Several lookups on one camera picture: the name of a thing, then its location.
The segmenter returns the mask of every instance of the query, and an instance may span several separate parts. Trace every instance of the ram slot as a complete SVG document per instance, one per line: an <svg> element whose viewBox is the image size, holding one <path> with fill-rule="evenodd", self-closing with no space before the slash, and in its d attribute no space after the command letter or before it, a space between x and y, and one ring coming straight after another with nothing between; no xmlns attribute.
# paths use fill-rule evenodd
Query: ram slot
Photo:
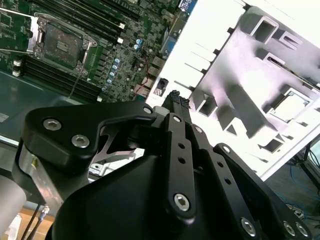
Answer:
<svg viewBox="0 0 320 240"><path fill-rule="evenodd" d="M120 34L122 29L119 28L119 26L113 24L112 22L108 21L107 19L103 18L101 15L96 14L92 11L89 11L86 6L83 7L81 4L78 4L74 1L71 0L55 0L57 4L60 4L61 6L65 6L69 8L69 10L73 13L77 13L78 16L85 16L88 17L88 19L91 19L93 23L99 24L102 29L103 28L108 28L108 30L112 31L113 33Z"/></svg>
<svg viewBox="0 0 320 240"><path fill-rule="evenodd" d="M74 0L74 1L77 2L83 8L88 9L89 11L95 13L96 15L105 18L107 21L109 21L109 20L112 21L112 23L117 27L119 27L121 24L125 25L125 23L122 20L106 13L105 11L99 9L98 7L92 5L84 0Z"/></svg>
<svg viewBox="0 0 320 240"><path fill-rule="evenodd" d="M23 73L26 77L38 80L41 83L51 86L67 96L71 93L77 78L62 72L41 61L27 57L25 60ZM73 96L89 103L97 101L101 89L83 80L79 80L75 85Z"/></svg>
<svg viewBox="0 0 320 240"><path fill-rule="evenodd" d="M87 20L84 18L84 15L76 16L73 12L69 12L68 9L66 9L63 5L57 5L55 2L48 3L46 0L30 0L34 4L38 5L39 7L42 7L43 9L46 9L47 11L54 13L57 16L60 16L75 25L78 25L79 27L85 29L88 33L93 33L97 36L100 36L101 38L104 38L106 40L109 40L113 44L117 43L118 38L115 36L117 33L111 32L108 33L108 29L105 28L97 28L97 24L94 21L87 22Z"/></svg>
<svg viewBox="0 0 320 240"><path fill-rule="evenodd" d="M109 6L110 8L117 10L118 12L124 14L125 16L127 16L135 21L138 21L140 19L139 14L128 9L127 6L129 6L129 5L126 3L124 3L124 5L120 5L119 3L114 2L112 0L100 0L100 2Z"/></svg>

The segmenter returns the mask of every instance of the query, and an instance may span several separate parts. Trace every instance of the black cable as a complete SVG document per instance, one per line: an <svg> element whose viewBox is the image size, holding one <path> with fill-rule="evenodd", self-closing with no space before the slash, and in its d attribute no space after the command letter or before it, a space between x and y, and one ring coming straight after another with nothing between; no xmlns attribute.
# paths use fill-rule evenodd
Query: black cable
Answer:
<svg viewBox="0 0 320 240"><path fill-rule="evenodd" d="M305 152L304 152L304 157L303 157L303 161L307 161L308 160L308 155L309 155L309 152L310 152L310 148L311 148L311 142L309 142L306 147L305 147Z"/></svg>
<svg viewBox="0 0 320 240"><path fill-rule="evenodd" d="M41 213L38 217L38 221L36 222L34 228L32 229L30 235L28 236L28 238L26 240L32 240L34 238L34 236L36 235L37 229L40 226L41 222L44 220L45 216L48 214L49 212L49 207L47 205L45 205L43 207L43 209L41 210Z"/></svg>
<svg viewBox="0 0 320 240"><path fill-rule="evenodd" d="M26 238L31 225L32 225L33 221L35 220L37 213L39 212L39 208L40 207L41 207L41 204L39 203L38 206L36 206L36 209L34 210L34 213L33 213L28 225L26 226L26 228L25 228L25 230L23 232L21 240L24 240Z"/></svg>
<svg viewBox="0 0 320 240"><path fill-rule="evenodd" d="M36 222L34 228L32 229L32 231L30 232L30 235L28 236L28 238L26 240L32 240L34 239L34 236L36 235L37 229L40 226L41 222L42 222L42 218L38 218L38 221Z"/></svg>
<svg viewBox="0 0 320 240"><path fill-rule="evenodd" d="M310 150L310 156L311 156L311 158L312 158L312 160L315 162L317 162L317 166L320 168L320 163L319 163L319 160L318 160L318 158L317 158L317 156L314 154L314 152L313 151L311 151Z"/></svg>

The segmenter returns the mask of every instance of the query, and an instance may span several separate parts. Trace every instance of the black metal bracket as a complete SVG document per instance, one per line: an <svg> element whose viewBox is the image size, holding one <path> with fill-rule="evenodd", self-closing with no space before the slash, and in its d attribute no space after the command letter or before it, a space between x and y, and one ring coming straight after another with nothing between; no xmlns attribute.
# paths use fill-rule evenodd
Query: black metal bracket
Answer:
<svg viewBox="0 0 320 240"><path fill-rule="evenodd" d="M97 154L103 127L151 125L155 119L152 108L140 101L38 108L27 114L22 140L38 158L68 174L79 174L88 169ZM84 136L78 138L79 146L89 141L88 146L75 146L75 136Z"/></svg>
<svg viewBox="0 0 320 240"><path fill-rule="evenodd" d="M173 91L164 101L168 114L134 101L41 108L27 115L22 155L42 171L32 180L42 180L64 202L55 205L60 209L49 237L312 239L229 146L209 144L179 94ZM75 142L75 136L82 137ZM86 183L93 161L135 148L145 148L145 155ZM18 152L17 165L22 161Z"/></svg>

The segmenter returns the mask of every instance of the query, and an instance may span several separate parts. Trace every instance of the metal frame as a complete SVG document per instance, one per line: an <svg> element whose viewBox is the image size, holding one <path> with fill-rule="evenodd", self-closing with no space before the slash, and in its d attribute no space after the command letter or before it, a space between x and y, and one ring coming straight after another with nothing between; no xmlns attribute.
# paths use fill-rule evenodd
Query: metal frame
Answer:
<svg viewBox="0 0 320 240"><path fill-rule="evenodd" d="M264 0L226 0L223 2L200 0L189 17L184 30L179 36L179 39L177 40L173 51L160 73L159 78L155 81L154 87L151 89L146 102L151 106L160 105L166 98L167 94L174 89L180 91L183 97L193 100L192 93L197 91L197 84L206 73L206 68L208 68L208 65L205 63L213 61L216 55L219 54L224 43L230 36L229 33L232 33L240 16L246 11L245 9L248 9L246 4L261 8L279 22L300 34L303 38L306 38L316 46L320 45L317 44L317 39L315 39L315 35L312 34L312 32L308 32L307 28L299 26L299 23L302 21L301 19L299 19L299 21L295 21L290 18L290 14L288 13L290 10L289 7L286 8L286 6L280 6L277 8L276 6L278 6L278 3L276 2L272 3L272 5ZM201 51L199 51L199 48L195 47L195 45L197 43L204 43L206 38L211 40L212 45L207 45L207 49L202 48L200 49ZM190 67L190 65L185 64L189 61L188 58L190 58L190 56L194 56L194 53L196 53L197 56L202 57L204 62L204 70L202 72L200 72L198 65L194 65L197 66L195 67L197 69L196 70ZM169 82L162 97L153 94L161 79L166 79ZM319 106L320 101L313 103L312 108L315 110L311 114L312 118L319 114L319 111L316 110L317 108L319 109ZM219 140L223 140L231 145L232 148L241 155L242 159L244 159L264 181L275 173L297 152L299 152L315 136L320 134L320 125L313 122L304 129L301 129L301 131L303 131L303 135L299 136L295 140L290 141L284 138L283 140L286 144L282 144L282 146L275 151L275 154L271 156L269 153L262 154L256 149L254 144L247 140L237 141L234 135L229 134L228 132L222 132L219 122L217 122L215 118L212 118L212 116L208 118L207 116L203 116L203 114L192 112L191 117L194 123L201 126L207 132L208 139L212 145L218 143ZM239 143L245 144L241 147L237 147Z"/></svg>

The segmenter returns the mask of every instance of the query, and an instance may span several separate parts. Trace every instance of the capacitor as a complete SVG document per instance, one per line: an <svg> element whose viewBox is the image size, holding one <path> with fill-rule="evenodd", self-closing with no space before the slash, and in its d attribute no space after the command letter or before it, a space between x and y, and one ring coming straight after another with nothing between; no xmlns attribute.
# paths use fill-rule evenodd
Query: capacitor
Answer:
<svg viewBox="0 0 320 240"><path fill-rule="evenodd" d="M17 58L17 57L16 57L16 58L13 60L13 66L20 67L21 64L22 64L22 60L21 60L20 58Z"/></svg>
<svg viewBox="0 0 320 240"><path fill-rule="evenodd" d="M143 41L141 38L138 38L135 42L136 42L136 44L141 45Z"/></svg>
<svg viewBox="0 0 320 240"><path fill-rule="evenodd" d="M12 68L12 75L15 76L15 77L19 77L20 74L21 74L20 67L14 66Z"/></svg>

